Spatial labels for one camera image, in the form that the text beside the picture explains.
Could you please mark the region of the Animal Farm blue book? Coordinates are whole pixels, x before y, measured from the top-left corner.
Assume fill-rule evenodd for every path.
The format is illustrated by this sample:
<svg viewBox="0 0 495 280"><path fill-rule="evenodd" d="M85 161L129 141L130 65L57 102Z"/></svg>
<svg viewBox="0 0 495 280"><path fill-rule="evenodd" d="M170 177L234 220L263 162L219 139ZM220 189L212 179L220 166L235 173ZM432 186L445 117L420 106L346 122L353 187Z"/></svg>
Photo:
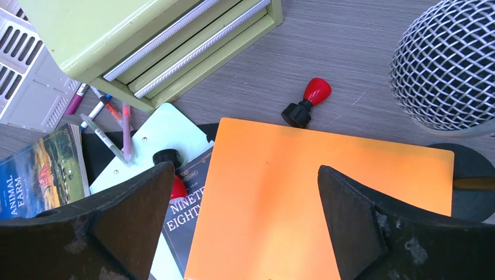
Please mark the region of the Animal Farm blue book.
<svg viewBox="0 0 495 280"><path fill-rule="evenodd" d="M33 218L89 195L79 125L65 124L1 161L1 219Z"/></svg>

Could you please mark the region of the white plastic file rack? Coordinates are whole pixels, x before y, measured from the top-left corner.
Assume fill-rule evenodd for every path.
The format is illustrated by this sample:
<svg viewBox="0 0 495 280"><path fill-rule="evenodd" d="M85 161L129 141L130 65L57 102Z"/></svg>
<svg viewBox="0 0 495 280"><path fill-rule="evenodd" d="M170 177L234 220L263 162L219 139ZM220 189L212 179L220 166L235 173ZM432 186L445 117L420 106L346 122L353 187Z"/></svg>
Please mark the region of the white plastic file rack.
<svg viewBox="0 0 495 280"><path fill-rule="evenodd" d="M80 82L63 73L17 1L1 1L1 123L53 131Z"/></svg>

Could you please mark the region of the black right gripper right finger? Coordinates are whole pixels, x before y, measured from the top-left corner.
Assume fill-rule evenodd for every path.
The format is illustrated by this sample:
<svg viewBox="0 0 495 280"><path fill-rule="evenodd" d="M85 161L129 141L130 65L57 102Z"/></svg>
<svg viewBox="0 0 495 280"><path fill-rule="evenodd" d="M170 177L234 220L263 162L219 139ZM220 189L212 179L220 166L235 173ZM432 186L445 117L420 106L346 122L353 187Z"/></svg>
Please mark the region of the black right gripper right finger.
<svg viewBox="0 0 495 280"><path fill-rule="evenodd" d="M329 167L318 189L341 279L493 279L494 226L452 218Z"/></svg>

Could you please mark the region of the thick orange binder folder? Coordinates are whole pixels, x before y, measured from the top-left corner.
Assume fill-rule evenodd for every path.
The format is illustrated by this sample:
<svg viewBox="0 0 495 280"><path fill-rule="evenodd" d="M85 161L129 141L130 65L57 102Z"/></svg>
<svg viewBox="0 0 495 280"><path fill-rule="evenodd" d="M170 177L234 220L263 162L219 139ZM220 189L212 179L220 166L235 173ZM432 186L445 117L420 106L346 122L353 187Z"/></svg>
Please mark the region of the thick orange binder folder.
<svg viewBox="0 0 495 280"><path fill-rule="evenodd" d="M318 190L322 165L451 214L449 150L223 118L184 277L338 279Z"/></svg>

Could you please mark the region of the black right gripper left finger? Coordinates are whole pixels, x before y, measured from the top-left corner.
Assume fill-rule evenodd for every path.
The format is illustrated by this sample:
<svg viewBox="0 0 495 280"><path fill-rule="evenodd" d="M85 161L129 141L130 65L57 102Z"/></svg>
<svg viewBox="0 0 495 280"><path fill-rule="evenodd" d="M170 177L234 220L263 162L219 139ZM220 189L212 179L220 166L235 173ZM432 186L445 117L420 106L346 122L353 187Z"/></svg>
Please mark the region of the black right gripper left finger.
<svg viewBox="0 0 495 280"><path fill-rule="evenodd" d="M2 279L147 279L175 177L171 162L33 218L1 221Z"/></svg>

